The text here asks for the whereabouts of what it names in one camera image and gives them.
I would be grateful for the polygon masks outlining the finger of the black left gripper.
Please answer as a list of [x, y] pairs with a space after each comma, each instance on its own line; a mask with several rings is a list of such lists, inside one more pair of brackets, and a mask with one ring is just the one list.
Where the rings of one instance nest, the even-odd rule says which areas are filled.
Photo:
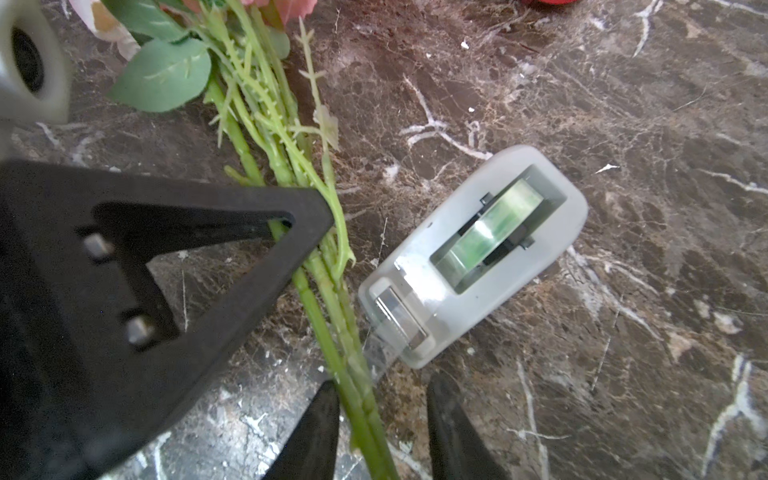
[[[95, 479], [181, 419], [329, 230], [311, 188], [1, 164], [1, 475]], [[283, 236], [193, 327], [157, 256]]]

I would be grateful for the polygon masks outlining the green core tape roll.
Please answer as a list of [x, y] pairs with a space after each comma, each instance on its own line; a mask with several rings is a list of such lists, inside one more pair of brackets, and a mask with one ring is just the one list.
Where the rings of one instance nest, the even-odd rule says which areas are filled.
[[436, 261], [436, 268], [456, 290], [463, 291], [474, 271], [518, 230], [544, 201], [525, 180], [518, 180], [498, 195]]

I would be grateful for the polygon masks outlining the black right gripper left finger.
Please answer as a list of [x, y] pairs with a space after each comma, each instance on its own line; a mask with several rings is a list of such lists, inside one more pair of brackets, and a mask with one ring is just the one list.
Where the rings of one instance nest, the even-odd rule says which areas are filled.
[[339, 424], [339, 394], [335, 383], [327, 380], [319, 387], [263, 479], [333, 479]]

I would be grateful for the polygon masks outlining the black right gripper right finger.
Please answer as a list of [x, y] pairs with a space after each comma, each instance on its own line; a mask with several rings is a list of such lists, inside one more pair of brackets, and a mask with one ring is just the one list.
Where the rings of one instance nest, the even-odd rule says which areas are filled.
[[456, 382], [433, 375], [427, 387], [429, 448], [434, 479], [508, 479], [464, 412]]

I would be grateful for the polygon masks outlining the pink artificial flower bouquet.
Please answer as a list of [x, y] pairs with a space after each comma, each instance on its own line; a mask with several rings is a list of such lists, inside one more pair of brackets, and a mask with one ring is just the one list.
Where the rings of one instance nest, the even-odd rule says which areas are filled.
[[321, 99], [311, 123], [301, 121], [283, 65], [290, 50], [286, 25], [309, 15], [314, 3], [75, 1], [72, 9], [126, 59], [110, 92], [114, 101], [160, 113], [202, 97], [216, 109], [218, 136], [240, 158], [232, 179], [265, 185], [252, 154], [258, 147], [279, 186], [309, 187], [327, 202], [333, 228], [292, 281], [350, 421], [351, 448], [373, 478], [396, 478], [344, 277], [355, 256], [335, 181], [338, 122]]

